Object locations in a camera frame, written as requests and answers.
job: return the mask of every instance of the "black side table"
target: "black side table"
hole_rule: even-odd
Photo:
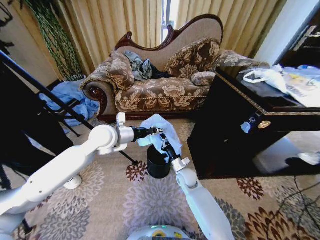
[[[199,179],[261,176],[252,161],[258,153],[291,131],[320,130],[320,107],[288,96],[261,97],[236,79],[240,70],[216,70],[187,141]],[[251,123],[248,133],[244,122]]]

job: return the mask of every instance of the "gold trim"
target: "gold trim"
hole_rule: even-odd
[[[245,95],[242,91],[240,91],[238,88],[236,88],[233,84],[231,84],[227,79],[225,79],[223,76],[221,76],[219,73],[216,73],[216,75],[224,81],[226,84],[228,84],[233,90],[235,90],[238,94],[240,94],[244,99],[246,99],[251,105],[253,105],[256,109],[258,109],[260,112],[262,112],[265,116],[307,116],[307,115],[320,115],[319,112],[312,112],[312,111],[305,111],[305,112],[268,112],[265,109],[263,109],[260,105],[258,105],[255,101],[253,101],[250,97]]]
[[[147,97],[147,98],[137,98],[134,100],[115,100],[116,102],[128,102],[135,100],[153,100],[153,99],[180,99],[180,98],[192,98],[192,99],[205,99],[207,96],[162,96],[162,97]]]
[[[270,121],[262,121],[262,122],[260,122],[260,124],[258,125],[258,128],[259,128],[259,129],[265,129],[265,128],[269,127],[270,124],[271,124]]]

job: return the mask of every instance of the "floral upholstery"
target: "floral upholstery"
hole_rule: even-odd
[[[134,83],[135,78],[129,59],[122,53],[112,51],[110,73],[119,89],[128,90]]]
[[[212,71],[197,72],[191,76],[191,82],[196,86],[210,86],[216,74]]]
[[[111,84],[114,93],[117,93],[117,89],[130,89],[134,85],[135,79],[128,58],[122,53],[113,51],[111,57],[101,63],[83,81],[80,89],[84,89],[88,83],[95,81]]]
[[[268,63],[241,56],[231,50],[220,50],[213,69],[216,67],[270,67]]]
[[[214,38],[195,41],[174,54],[164,68],[176,78],[189,79],[192,74],[213,69],[220,45]]]
[[[209,89],[186,78],[137,81],[129,90],[117,93],[115,104],[122,112],[190,111],[203,105]]]
[[[111,58],[100,64],[80,88],[84,89],[88,83],[97,81],[110,84],[109,92],[104,92],[108,98],[111,97],[110,92],[115,94],[115,104],[111,106],[114,112],[191,111],[204,104],[215,78],[214,71],[219,66],[269,65],[234,51],[220,50],[215,39],[205,38],[189,44],[171,57],[165,70],[174,77],[135,82],[127,57],[113,51]]]

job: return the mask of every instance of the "black cup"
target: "black cup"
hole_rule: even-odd
[[[148,148],[146,155],[149,175],[155,179],[165,178],[170,172],[170,162],[165,161],[167,155],[158,152],[153,144]]]

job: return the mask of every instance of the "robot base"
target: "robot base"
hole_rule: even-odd
[[[191,240],[181,229],[168,225],[144,226],[135,230],[127,240],[151,240],[153,237]]]

